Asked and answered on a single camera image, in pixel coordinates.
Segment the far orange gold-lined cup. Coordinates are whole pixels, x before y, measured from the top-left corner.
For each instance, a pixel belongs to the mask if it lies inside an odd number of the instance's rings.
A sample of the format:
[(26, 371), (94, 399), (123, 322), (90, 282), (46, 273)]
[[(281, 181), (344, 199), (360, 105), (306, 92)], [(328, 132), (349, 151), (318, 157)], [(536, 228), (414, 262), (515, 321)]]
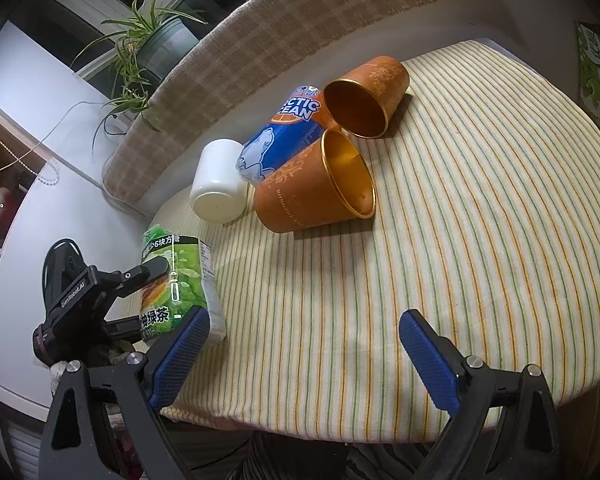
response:
[(387, 132), (409, 85), (405, 66), (381, 55), (331, 81), (323, 94), (338, 125), (360, 138), (376, 139)]

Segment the striped yellow tablecloth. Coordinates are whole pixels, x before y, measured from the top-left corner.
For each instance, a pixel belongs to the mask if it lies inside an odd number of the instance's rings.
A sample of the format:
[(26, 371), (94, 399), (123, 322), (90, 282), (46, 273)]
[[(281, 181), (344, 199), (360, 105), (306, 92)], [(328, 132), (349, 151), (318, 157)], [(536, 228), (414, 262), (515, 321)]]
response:
[(226, 226), (186, 192), (155, 222), (204, 240), (226, 319), (163, 415), (350, 442), (429, 441), (434, 407), (399, 339), (411, 308), (489, 365), (542, 368), (557, 403), (600, 383), (600, 130), (477, 41), (406, 62), (411, 102), (360, 150), (377, 212), (306, 234)]

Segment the near orange gold-lined cup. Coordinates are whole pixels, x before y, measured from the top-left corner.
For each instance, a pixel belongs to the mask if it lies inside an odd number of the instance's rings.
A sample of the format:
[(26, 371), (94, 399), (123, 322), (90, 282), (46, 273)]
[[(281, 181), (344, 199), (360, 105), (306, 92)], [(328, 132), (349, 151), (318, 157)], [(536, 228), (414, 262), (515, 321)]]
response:
[(368, 220), (376, 212), (375, 185), (349, 137), (326, 130), (256, 187), (253, 208), (275, 233)]

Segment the orange gold-lined cup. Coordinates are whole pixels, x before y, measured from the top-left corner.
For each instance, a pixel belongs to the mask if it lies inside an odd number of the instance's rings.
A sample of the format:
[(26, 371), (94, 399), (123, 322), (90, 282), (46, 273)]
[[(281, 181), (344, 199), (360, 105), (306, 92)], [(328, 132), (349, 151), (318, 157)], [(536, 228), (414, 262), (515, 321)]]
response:
[(376, 212), (375, 185), (349, 137), (326, 130), (256, 187), (253, 208), (275, 233), (368, 220)]
[(338, 125), (360, 138), (376, 139), (387, 132), (409, 85), (405, 66), (381, 55), (331, 81), (323, 94)]

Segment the white plastic cup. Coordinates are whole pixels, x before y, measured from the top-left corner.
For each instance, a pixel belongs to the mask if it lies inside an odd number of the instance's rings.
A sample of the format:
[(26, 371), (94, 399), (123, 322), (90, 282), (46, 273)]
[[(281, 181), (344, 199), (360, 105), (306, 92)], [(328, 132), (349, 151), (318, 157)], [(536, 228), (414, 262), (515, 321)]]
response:
[(200, 154), (189, 203), (193, 212), (211, 223), (237, 219), (247, 203), (247, 182), (236, 169), (242, 144), (230, 139), (208, 143)]

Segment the beige plaid sofa backrest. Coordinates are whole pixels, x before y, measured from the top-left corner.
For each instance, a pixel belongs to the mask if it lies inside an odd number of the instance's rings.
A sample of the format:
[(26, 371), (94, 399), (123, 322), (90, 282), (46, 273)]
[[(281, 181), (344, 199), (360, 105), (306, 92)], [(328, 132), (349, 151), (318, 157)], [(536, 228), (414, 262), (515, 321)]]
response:
[(136, 205), (207, 129), (333, 42), (439, 0), (248, 0), (181, 62), (102, 168), (102, 187)]

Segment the potted spider plant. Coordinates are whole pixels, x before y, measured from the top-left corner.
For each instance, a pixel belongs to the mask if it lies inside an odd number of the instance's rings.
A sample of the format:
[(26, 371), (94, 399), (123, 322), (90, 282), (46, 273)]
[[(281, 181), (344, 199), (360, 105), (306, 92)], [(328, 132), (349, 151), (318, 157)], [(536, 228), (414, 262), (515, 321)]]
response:
[(114, 44), (111, 64), (114, 68), (112, 86), (120, 93), (110, 99), (106, 115), (96, 132), (109, 134), (110, 118), (131, 114), (156, 131), (156, 122), (149, 118), (149, 100), (175, 66), (198, 44), (198, 39), (185, 25), (187, 21), (203, 25), (206, 21), (197, 14), (169, 8), (170, 0), (133, 0), (131, 15), (114, 20), (107, 18), (105, 25), (116, 30), (92, 40), (85, 47), (110, 41)]

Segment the green printed box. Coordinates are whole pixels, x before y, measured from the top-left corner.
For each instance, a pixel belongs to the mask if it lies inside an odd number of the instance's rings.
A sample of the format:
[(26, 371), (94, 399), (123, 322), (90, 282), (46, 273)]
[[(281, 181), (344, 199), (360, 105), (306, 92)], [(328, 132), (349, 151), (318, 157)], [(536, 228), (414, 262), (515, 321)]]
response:
[(581, 107), (600, 129), (600, 26), (574, 24), (578, 47), (578, 98)]

